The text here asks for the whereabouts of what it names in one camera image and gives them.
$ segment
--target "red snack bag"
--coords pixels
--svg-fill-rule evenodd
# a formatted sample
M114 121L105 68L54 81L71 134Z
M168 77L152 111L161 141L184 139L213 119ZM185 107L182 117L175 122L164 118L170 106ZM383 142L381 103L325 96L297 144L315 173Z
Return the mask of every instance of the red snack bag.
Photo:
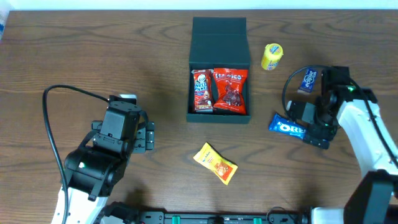
M211 96L211 74L213 70L192 70L195 82L195 107L198 113L213 112L213 98Z
M246 114L242 89L248 77L248 71L243 69L215 68L213 77L217 84L218 100L215 108Z

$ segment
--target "candy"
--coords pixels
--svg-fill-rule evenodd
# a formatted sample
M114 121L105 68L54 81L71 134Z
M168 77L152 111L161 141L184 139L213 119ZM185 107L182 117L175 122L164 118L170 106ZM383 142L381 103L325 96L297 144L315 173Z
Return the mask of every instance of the candy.
M213 77L217 84L218 100L215 108L246 114L242 89L248 77L247 70L215 68Z
M195 82L194 110L197 113L213 112L213 98L211 96L211 69L192 70Z
M315 80L317 79L318 72L309 68L305 72L304 79L301 82L300 87L298 88L299 93L311 93L313 86L315 84Z
M288 121L279 116L279 114L275 114L274 119L268 127L268 130L288 134L301 140L304 138L306 132L303 126Z
M283 54L284 50L279 44L267 44L261 59L261 67L265 70L275 69Z
M237 165L222 158L207 142L193 159L213 171L225 185L228 185L238 169Z

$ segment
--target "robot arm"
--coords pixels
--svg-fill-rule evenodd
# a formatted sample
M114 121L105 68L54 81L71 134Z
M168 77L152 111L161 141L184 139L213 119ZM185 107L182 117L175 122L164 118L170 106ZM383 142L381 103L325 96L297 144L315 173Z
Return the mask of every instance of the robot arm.
M91 131L78 148L65 159L68 183L68 218L66 223L102 223L99 214L113 187L123 177L131 153L154 148L154 123L130 95L109 97L104 121L93 121ZM145 122L139 123L140 117ZM93 146L86 144L93 140ZM64 188L52 223L63 220Z
M381 119L377 99L370 89L360 88L349 77L348 67L318 67L325 68L322 96L314 105L289 102L287 116L307 122L303 141L324 149L341 126L363 180L345 208L314 208L312 224L384 223L392 192L398 192L398 151Z
M397 147L381 119L379 106L371 101L368 103L384 139L397 156ZM344 101L337 114L337 120L353 147L362 177L369 171L377 170L385 170L390 175L398 175L398 169L377 135L363 100Z
M379 106L368 103L389 148L398 155L381 119ZM312 224L383 223L398 169L377 135L363 100L344 101L337 120L349 138L364 179L345 208L314 208Z

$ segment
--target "yellow snack packet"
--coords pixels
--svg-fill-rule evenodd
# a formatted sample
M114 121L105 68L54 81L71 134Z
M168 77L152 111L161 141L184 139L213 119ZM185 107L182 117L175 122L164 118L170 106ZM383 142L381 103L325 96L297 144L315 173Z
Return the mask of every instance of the yellow snack packet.
M225 185L238 169L237 165L222 158L207 142L193 159L213 171Z

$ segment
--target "blue oreo package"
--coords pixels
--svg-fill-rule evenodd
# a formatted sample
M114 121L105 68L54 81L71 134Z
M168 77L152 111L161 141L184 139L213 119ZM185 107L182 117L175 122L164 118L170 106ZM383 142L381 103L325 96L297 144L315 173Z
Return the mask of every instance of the blue oreo package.
M311 93L317 76L318 72L316 70L308 68L297 91L299 93Z
M306 129L303 126L288 121L277 113L275 114L271 124L269 124L268 130L288 134L301 140L304 138L306 132Z

